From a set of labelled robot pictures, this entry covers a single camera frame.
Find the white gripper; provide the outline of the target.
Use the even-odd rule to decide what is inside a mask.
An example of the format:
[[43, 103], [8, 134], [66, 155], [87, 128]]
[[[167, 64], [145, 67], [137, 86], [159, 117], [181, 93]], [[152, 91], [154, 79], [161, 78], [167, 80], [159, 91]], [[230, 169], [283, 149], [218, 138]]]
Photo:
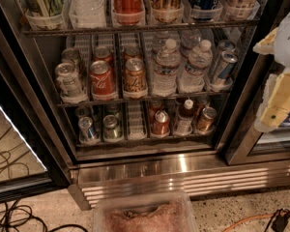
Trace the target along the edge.
[[269, 75], [254, 128], [260, 132], [276, 130], [290, 113], [290, 12], [252, 49], [255, 53], [274, 54], [275, 60], [287, 67], [281, 74]]

